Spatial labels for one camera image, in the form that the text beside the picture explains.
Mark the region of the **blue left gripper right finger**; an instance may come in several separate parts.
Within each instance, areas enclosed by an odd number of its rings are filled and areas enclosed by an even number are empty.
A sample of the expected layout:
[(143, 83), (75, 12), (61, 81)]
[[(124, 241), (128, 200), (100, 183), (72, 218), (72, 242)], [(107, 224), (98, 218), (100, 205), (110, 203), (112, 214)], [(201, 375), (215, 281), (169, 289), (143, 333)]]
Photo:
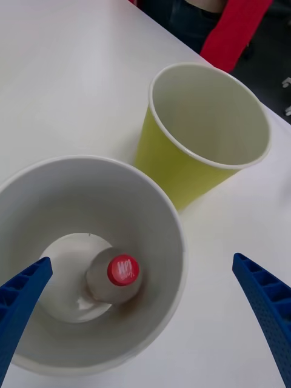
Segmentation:
[(291, 289), (244, 256), (233, 256), (236, 276), (266, 338), (286, 387), (291, 387)]

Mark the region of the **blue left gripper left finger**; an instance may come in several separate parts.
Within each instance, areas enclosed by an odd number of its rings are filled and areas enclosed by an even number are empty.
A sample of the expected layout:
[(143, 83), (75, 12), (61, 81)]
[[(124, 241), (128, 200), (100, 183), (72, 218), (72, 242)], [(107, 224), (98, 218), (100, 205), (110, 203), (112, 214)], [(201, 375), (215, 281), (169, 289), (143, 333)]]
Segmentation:
[(42, 291), (53, 275), (51, 260), (43, 257), (0, 287), (0, 383)]

